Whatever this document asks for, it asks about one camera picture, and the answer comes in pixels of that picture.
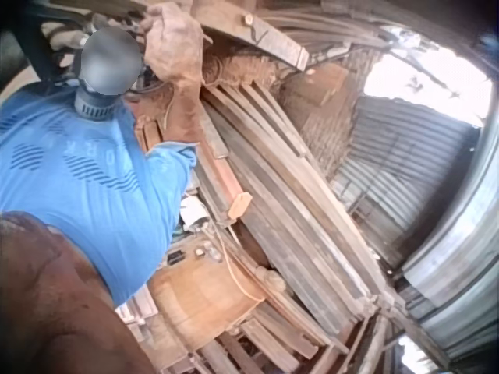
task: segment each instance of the person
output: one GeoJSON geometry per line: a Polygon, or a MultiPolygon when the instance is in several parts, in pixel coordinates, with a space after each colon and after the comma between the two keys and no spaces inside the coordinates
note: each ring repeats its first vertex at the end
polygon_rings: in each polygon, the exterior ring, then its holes
{"type": "Polygon", "coordinates": [[[75,89],[35,83],[0,109],[2,372],[152,373],[114,313],[152,276],[179,221],[200,134],[203,32],[150,7],[145,62],[174,85],[166,142],[144,155],[134,118],[73,109],[75,89]]]}

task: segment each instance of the sleeve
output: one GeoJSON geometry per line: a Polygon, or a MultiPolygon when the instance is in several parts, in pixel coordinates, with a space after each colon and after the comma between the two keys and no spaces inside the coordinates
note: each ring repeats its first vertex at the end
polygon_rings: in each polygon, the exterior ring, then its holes
{"type": "Polygon", "coordinates": [[[179,221],[180,200],[196,166],[196,145],[158,144],[147,154],[147,163],[168,226],[173,230],[179,221]]]}

